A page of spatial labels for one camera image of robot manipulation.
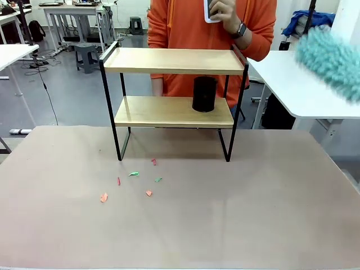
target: red paper scrap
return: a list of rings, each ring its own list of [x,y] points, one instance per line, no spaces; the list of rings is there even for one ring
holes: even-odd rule
[[[107,193],[101,195],[100,201],[101,201],[102,203],[104,203],[106,200],[107,200]]]

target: green paper scrap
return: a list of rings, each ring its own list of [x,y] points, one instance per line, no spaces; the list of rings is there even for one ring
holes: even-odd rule
[[[139,175],[140,175],[139,172],[133,172],[133,173],[129,174],[129,176],[139,176]]]

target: black cup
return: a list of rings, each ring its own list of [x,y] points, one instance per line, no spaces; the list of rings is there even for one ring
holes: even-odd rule
[[[212,77],[201,76],[193,81],[192,108],[201,113],[214,110],[217,90],[217,80]]]

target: white phone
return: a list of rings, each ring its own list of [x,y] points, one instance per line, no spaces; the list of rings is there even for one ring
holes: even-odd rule
[[[208,24],[213,24],[213,23],[219,23],[220,20],[211,20],[210,17],[211,17],[211,14],[210,14],[210,3],[212,2],[212,0],[204,0],[204,15],[205,15],[205,21],[208,23]]]

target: shelf board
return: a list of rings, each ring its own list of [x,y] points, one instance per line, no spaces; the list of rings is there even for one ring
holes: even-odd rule
[[[125,96],[115,117],[117,127],[232,128],[225,98],[217,98],[211,112],[192,108],[192,97]]]
[[[244,71],[230,49],[116,48],[104,67],[119,73],[242,75]]]

